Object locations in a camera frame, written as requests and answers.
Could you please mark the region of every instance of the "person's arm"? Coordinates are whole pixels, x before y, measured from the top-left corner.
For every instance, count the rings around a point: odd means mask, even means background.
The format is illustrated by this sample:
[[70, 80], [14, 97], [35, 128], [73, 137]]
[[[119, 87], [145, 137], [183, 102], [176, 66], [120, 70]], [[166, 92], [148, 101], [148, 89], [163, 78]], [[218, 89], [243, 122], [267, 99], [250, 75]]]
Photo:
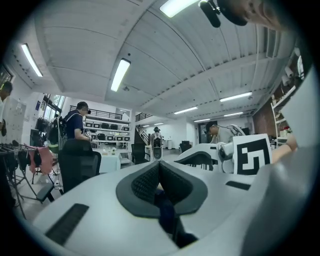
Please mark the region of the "person's arm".
[[89, 137], [82, 135], [81, 129], [79, 129], [79, 128], [74, 129], [74, 138], [76, 140], [91, 141], [91, 139]]
[[272, 163], [276, 163], [285, 155], [297, 149], [297, 141], [293, 134], [289, 134], [286, 143], [272, 151]]
[[82, 134], [82, 129], [84, 128], [84, 123], [82, 115], [76, 115], [74, 120], [74, 138], [76, 140], [91, 141], [91, 138], [84, 136]]

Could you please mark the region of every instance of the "black office chair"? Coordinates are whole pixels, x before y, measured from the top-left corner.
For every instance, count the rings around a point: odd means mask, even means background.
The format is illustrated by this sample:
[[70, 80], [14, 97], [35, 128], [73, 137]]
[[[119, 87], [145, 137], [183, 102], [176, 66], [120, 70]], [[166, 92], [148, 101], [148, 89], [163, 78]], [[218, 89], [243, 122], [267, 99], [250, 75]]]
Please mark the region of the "black office chair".
[[150, 162], [150, 155], [146, 153], [145, 144], [137, 143], [131, 144], [132, 148], [132, 162], [135, 165]]
[[66, 193], [81, 182], [99, 175], [101, 154], [91, 148], [89, 141], [68, 139], [59, 151], [63, 192]]
[[180, 144], [180, 148], [181, 148], [182, 153], [191, 149], [191, 147], [192, 147], [191, 144], [183, 144], [183, 143]]

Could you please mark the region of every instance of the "person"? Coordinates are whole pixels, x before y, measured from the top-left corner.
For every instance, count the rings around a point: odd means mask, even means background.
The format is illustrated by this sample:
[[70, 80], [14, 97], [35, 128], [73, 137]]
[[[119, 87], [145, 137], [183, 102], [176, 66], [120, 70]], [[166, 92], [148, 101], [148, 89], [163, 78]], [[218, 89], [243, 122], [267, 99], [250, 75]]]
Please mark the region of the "person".
[[235, 136], [229, 128], [218, 126], [213, 121], [206, 124], [205, 130], [207, 134], [212, 135], [211, 143], [215, 144], [218, 142], [230, 143]]
[[8, 98], [13, 90], [12, 83], [9, 81], [4, 82], [0, 88], [0, 131], [2, 131], [4, 121], [3, 114], [5, 108], [5, 99]]
[[153, 129], [154, 133], [151, 134], [151, 138], [150, 138], [150, 141], [151, 141], [151, 145], [153, 146], [154, 145], [154, 140], [156, 138], [159, 138], [161, 140], [161, 145], [162, 145], [162, 135], [160, 133], [160, 129], [158, 127], [155, 127]]
[[298, 144], [293, 134], [289, 134], [286, 143], [272, 150], [272, 163], [278, 162], [282, 157], [297, 150]]
[[67, 139], [77, 139], [90, 141], [91, 138], [84, 136], [82, 133], [84, 131], [83, 117], [88, 114], [89, 107], [84, 101], [79, 102], [76, 105], [76, 109], [70, 111], [64, 118], [66, 123], [65, 132]]

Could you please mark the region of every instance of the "ceiling beam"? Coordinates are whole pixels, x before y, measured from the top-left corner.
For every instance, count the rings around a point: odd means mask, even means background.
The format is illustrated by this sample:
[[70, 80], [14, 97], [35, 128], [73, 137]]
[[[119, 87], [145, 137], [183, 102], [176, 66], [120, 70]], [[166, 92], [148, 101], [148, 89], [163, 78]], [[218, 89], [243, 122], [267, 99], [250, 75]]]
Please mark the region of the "ceiling beam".
[[201, 73], [189, 78], [188, 80], [185, 80], [185, 81], [175, 85], [174, 87], [166, 90], [165, 92], [163, 92], [159, 96], [149, 100], [147, 103], [145, 103], [141, 106], [141, 109], [145, 110], [160, 100], [164, 100], [165, 98], [167, 98], [169, 96], [175, 95], [175, 94], [185, 90], [186, 88], [195, 87], [198, 84], [200, 84], [201, 82], [206, 81], [209, 78], [212, 78], [212, 77], [219, 75], [221, 73], [228, 72], [233, 69], [238, 69], [240, 67], [253, 65], [256, 63], [257, 57], [260, 62], [269, 60], [266, 57], [265, 53], [259, 53], [258, 56], [257, 56], [257, 54], [252, 54], [252, 55], [249, 55], [246, 57], [241, 57], [241, 58], [226, 62], [224, 64], [212, 67], [204, 72], [201, 72]]
[[52, 67], [52, 60], [49, 55], [48, 45], [46, 42], [46, 36], [43, 28], [43, 14], [45, 11], [46, 5], [40, 7], [37, 11], [34, 12], [34, 28], [36, 34], [36, 40], [39, 45], [39, 50], [41, 55], [46, 63], [46, 68], [52, 76], [52, 79], [58, 86], [59, 90], [63, 93], [65, 91], [65, 86], [63, 85], [61, 79], [57, 75], [55, 69]]

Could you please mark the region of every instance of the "desk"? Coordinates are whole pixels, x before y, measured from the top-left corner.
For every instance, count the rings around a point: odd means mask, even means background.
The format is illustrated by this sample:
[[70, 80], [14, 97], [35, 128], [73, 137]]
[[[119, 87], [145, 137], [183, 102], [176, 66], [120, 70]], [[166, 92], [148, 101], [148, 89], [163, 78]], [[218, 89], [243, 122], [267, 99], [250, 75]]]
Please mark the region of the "desk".
[[102, 148], [93, 148], [92, 150], [101, 154], [99, 173], [112, 173], [121, 169], [121, 150], [116, 150], [115, 155], [109, 153], [108, 149], [104, 151]]

